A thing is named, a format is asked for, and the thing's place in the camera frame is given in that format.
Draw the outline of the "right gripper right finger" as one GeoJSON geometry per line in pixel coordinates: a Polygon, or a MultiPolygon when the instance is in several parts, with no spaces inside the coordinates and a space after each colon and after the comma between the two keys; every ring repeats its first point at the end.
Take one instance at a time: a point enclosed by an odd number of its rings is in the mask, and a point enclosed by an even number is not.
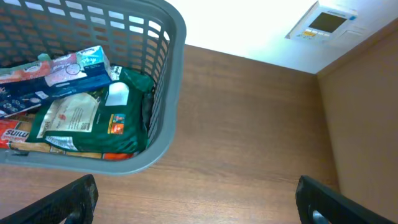
{"type": "Polygon", "coordinates": [[[295,199],[302,223],[394,224],[307,175],[299,178],[295,199]]]}

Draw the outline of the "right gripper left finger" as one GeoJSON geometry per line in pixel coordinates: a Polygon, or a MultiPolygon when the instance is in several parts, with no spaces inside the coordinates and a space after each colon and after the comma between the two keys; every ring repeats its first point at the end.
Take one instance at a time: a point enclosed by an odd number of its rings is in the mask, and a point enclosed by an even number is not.
{"type": "Polygon", "coordinates": [[[93,175],[84,175],[12,215],[2,218],[1,223],[91,224],[98,197],[93,175]]]}

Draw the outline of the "green food bag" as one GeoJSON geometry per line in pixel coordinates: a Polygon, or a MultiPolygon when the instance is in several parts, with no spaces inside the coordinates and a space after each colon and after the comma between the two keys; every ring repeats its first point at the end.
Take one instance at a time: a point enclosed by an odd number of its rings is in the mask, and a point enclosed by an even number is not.
{"type": "Polygon", "coordinates": [[[70,152],[141,152],[148,131],[143,101],[151,96],[154,79],[117,66],[116,80],[84,93],[70,95],[40,107],[27,142],[46,143],[70,152]]]}

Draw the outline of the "orange spaghetti packet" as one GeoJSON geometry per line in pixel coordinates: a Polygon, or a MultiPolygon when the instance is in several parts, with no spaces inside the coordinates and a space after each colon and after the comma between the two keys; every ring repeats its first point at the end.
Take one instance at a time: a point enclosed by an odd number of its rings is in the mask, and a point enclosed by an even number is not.
{"type": "Polygon", "coordinates": [[[1,120],[1,149],[9,149],[16,155],[27,155],[29,152],[43,152],[47,154],[59,154],[66,156],[89,157],[92,159],[102,159],[107,161],[123,161],[138,155],[123,153],[90,153],[90,152],[68,152],[58,149],[46,143],[27,142],[34,114],[24,114],[12,116],[11,119],[1,120]]]}

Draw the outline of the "blue tissue multipack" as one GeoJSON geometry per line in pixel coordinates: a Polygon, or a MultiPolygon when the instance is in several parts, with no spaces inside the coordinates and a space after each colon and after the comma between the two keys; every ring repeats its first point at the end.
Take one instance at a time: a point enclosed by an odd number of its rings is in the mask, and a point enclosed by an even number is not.
{"type": "Polygon", "coordinates": [[[53,60],[2,68],[1,118],[109,85],[110,73],[110,62],[100,45],[53,60]]]}

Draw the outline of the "small teal wipes packet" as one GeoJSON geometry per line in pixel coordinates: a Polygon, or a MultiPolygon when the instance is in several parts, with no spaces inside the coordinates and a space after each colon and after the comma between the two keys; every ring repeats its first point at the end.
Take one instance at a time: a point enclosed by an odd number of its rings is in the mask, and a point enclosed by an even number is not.
{"type": "Polygon", "coordinates": [[[50,56],[48,54],[40,54],[38,55],[37,59],[39,61],[49,61],[51,60],[50,56]]]}

